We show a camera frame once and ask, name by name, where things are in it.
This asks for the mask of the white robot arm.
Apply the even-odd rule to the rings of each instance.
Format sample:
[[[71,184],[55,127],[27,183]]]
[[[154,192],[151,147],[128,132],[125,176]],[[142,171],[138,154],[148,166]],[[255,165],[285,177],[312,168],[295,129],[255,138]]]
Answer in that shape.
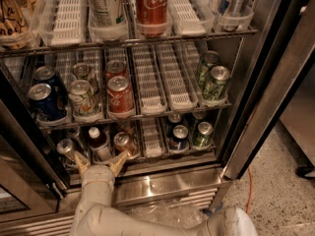
[[[258,236],[241,208],[230,206],[192,228],[177,228],[139,220],[111,206],[115,177],[128,158],[126,151],[107,165],[91,165],[75,152],[82,194],[69,236]]]

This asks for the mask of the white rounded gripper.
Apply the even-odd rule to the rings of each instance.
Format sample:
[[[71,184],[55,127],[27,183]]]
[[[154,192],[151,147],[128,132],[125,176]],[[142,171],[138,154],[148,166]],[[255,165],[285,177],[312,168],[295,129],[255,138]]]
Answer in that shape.
[[[115,177],[117,177],[122,170],[123,165],[129,158],[128,151],[123,151],[119,155],[111,158],[109,161],[109,168],[105,165],[92,165],[90,162],[78,151],[74,152],[76,164],[79,173],[82,175],[82,187],[85,188],[91,183],[107,184],[113,188]]]

